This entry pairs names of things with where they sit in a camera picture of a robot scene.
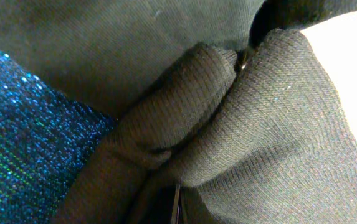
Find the black cloth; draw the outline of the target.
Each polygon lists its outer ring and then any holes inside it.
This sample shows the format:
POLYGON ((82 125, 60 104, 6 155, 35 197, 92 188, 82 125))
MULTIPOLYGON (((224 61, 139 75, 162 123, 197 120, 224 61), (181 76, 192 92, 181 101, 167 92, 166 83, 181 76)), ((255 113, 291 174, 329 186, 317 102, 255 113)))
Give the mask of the black cloth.
POLYGON ((0 0, 0 50, 118 116, 196 43, 240 50, 353 11, 357 0, 0 0))
POLYGON ((308 40, 271 31, 241 72, 198 44, 105 136, 53 223, 139 223, 180 185, 186 223, 357 223, 357 140, 308 40))

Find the blue sequin fabric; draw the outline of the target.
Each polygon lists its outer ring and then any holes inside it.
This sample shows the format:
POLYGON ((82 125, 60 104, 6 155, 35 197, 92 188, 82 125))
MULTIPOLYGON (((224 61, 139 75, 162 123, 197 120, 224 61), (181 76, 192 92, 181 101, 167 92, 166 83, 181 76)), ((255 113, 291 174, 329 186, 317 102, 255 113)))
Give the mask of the blue sequin fabric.
POLYGON ((0 51, 0 223, 47 223, 114 125, 0 51))

